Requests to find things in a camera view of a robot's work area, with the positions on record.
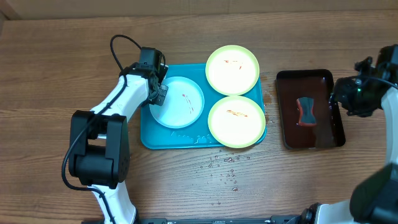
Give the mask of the red black sponge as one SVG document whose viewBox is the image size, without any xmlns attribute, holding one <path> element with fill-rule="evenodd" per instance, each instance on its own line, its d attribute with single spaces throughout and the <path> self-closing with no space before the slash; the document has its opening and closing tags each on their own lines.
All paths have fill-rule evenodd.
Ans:
<svg viewBox="0 0 398 224">
<path fill-rule="evenodd" d="M 297 108 L 300 113 L 298 119 L 299 126 L 316 126 L 316 118 L 313 113 L 314 99 L 309 97 L 301 97 L 296 100 Z"/>
</svg>

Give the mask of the black water tray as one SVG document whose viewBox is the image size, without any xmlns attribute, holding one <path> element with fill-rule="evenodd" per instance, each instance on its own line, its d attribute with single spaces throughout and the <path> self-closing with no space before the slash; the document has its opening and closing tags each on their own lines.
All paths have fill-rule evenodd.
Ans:
<svg viewBox="0 0 398 224">
<path fill-rule="evenodd" d="M 333 75 L 326 69 L 284 70 L 277 74 L 275 88 L 282 140 L 287 149 L 341 147 L 345 144 L 339 106 L 329 104 L 333 87 Z M 316 126 L 298 125 L 300 113 L 296 100 L 301 97 L 314 99 Z"/>
</svg>

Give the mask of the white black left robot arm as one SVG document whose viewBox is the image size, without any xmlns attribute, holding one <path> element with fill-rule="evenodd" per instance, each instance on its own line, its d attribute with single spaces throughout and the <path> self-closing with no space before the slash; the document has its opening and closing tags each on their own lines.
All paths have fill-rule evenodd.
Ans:
<svg viewBox="0 0 398 224">
<path fill-rule="evenodd" d="M 141 47 L 139 61 L 121 70 L 105 100 L 72 116 L 62 180 L 70 189 L 93 192 L 104 215 L 102 223 L 139 221 L 125 184 L 130 164 L 127 124 L 141 105 L 164 103 L 167 70 L 161 51 Z"/>
</svg>

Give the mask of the light blue plate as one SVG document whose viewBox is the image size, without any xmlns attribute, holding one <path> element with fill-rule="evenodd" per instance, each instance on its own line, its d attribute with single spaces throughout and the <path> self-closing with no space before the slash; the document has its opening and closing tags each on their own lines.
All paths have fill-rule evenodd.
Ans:
<svg viewBox="0 0 398 224">
<path fill-rule="evenodd" d="M 154 119 L 167 128 L 185 128 L 201 115 L 205 99 L 201 88 L 186 77 L 170 77 L 163 82 L 168 87 L 162 106 L 149 105 Z"/>
</svg>

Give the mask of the yellow-green plate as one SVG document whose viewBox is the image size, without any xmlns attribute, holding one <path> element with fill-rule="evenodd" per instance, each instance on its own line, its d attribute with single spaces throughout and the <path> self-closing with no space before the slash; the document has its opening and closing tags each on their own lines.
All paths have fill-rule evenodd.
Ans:
<svg viewBox="0 0 398 224">
<path fill-rule="evenodd" d="M 220 144 L 244 148 L 262 138 L 266 119 L 255 101 L 244 96 L 227 96 L 212 106 L 208 114 L 208 127 Z"/>
<path fill-rule="evenodd" d="M 225 45 L 208 57 L 205 75 L 210 86 L 226 96 L 249 92 L 259 79 L 259 62 L 239 45 Z"/>
</svg>

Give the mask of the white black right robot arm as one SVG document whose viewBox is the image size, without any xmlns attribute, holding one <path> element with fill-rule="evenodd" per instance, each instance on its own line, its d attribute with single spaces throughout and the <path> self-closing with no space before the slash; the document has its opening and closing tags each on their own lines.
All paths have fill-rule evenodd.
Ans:
<svg viewBox="0 0 398 224">
<path fill-rule="evenodd" d="M 363 118 L 383 110 L 385 166 L 360 183 L 349 200 L 315 203 L 290 223 L 397 223 L 397 45 L 383 47 L 376 62 L 367 57 L 354 69 L 356 76 L 337 79 L 329 104 Z"/>
</svg>

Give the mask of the teal plastic tray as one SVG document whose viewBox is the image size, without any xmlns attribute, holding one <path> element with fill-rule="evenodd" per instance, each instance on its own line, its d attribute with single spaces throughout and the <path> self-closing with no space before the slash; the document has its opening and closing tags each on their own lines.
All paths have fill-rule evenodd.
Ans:
<svg viewBox="0 0 398 224">
<path fill-rule="evenodd" d="M 200 117 L 185 128 L 173 129 L 159 124 L 152 116 L 149 105 L 141 109 L 141 141 L 149 149 L 180 149 L 196 147 L 221 147 L 210 133 L 208 127 L 208 114 L 212 106 L 220 99 L 227 97 L 214 90 L 208 83 L 203 64 L 171 65 L 167 73 L 170 77 L 186 77 L 194 81 L 202 90 L 205 99 L 204 109 Z M 255 101 L 263 110 L 261 82 L 258 79 L 254 87 L 243 95 Z M 266 135 L 262 135 L 256 143 L 261 142 Z"/>
</svg>

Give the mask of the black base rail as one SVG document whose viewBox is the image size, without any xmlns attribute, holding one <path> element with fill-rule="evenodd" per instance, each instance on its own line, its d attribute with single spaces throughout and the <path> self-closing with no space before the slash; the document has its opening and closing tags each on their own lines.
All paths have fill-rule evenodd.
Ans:
<svg viewBox="0 0 398 224">
<path fill-rule="evenodd" d="M 300 215 L 273 215 L 269 218 L 212 218 L 212 219 L 180 219 L 142 218 L 134 223 L 139 224 L 287 224 L 298 223 Z"/>
</svg>

